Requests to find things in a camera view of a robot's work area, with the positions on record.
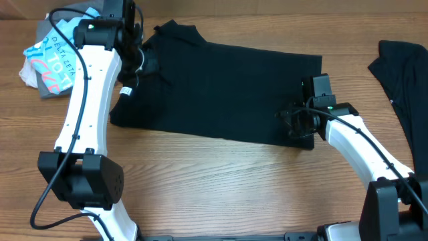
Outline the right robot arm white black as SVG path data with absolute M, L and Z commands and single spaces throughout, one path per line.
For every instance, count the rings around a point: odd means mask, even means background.
M 312 240 L 426 240 L 427 178 L 395 159 L 349 103 L 276 113 L 291 137 L 318 133 L 349 163 L 366 195 L 359 220 L 325 224 Z

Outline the black t-shirt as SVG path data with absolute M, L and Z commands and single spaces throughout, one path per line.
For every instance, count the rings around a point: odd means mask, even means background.
M 120 95 L 113 125 L 314 147 L 311 136 L 290 137 L 277 113 L 303 101 L 302 80 L 321 73 L 320 56 L 215 44 L 175 21 L 155 27 L 142 48 L 149 65 Z

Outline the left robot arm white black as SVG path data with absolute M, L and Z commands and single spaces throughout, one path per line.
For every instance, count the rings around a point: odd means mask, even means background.
M 106 129 L 114 84 L 145 64 L 142 30 L 133 19 L 83 17 L 69 31 L 58 27 L 43 40 L 53 71 L 72 87 L 66 119 L 53 151 L 39 154 L 46 191 L 90 218 L 102 240 L 141 240 L 122 202 L 124 172 L 108 157 Z

